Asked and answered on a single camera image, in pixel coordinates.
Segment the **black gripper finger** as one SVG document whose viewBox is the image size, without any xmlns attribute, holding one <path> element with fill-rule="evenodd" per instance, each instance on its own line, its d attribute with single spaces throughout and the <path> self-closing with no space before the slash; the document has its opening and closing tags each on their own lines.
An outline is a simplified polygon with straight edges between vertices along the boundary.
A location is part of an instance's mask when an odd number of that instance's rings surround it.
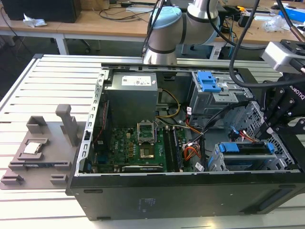
<svg viewBox="0 0 305 229">
<path fill-rule="evenodd" d="M 260 111 L 263 113 L 262 124 L 256 130 L 256 138 L 269 138 L 268 129 L 272 128 L 278 117 L 275 113 L 285 94 L 285 89 L 263 89 L 260 100 Z"/>
<path fill-rule="evenodd" d="M 276 133 L 278 135 L 302 135 L 305 133 L 305 119 L 299 119 L 299 121 L 294 126 L 277 124 L 267 128 L 267 133 Z"/>
</svg>

